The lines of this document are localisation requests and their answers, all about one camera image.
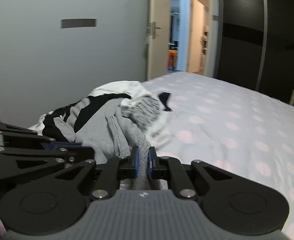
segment beige door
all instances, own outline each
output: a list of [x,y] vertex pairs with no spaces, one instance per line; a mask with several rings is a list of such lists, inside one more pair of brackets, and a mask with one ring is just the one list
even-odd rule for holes
[[202,36],[205,21],[205,6],[198,0],[190,3],[189,62],[188,72],[200,70],[202,53]]
[[170,0],[150,0],[147,79],[167,73]]

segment pile of clothes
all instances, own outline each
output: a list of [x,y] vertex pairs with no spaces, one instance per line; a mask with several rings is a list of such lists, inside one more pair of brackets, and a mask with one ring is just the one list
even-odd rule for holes
[[159,149],[171,139],[169,97],[165,92],[150,93],[138,81],[111,82],[76,103],[42,115],[30,129],[57,141],[91,146],[97,164],[128,156],[132,146],[138,146],[138,178],[122,181],[121,188],[158,189],[158,182],[147,177],[148,149]]

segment gray gripper housing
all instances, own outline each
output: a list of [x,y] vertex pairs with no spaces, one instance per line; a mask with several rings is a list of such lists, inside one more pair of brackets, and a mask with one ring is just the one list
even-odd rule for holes
[[2,239],[288,240],[279,230],[260,236],[227,232],[208,220],[195,201],[178,199],[171,190],[117,190],[108,200],[92,202],[79,221],[61,232],[26,236],[9,231]]

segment polka dot bed sheet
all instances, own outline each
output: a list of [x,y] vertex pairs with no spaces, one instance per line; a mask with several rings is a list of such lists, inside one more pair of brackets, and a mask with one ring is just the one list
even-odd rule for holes
[[192,73],[143,83],[172,97],[171,142],[157,150],[182,163],[194,159],[267,185],[289,202],[283,228],[294,240],[294,107],[246,88]]

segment wardrobe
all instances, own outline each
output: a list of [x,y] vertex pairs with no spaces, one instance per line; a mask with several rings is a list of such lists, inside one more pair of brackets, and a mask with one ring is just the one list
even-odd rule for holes
[[294,89],[294,0],[220,0],[216,78],[289,102]]

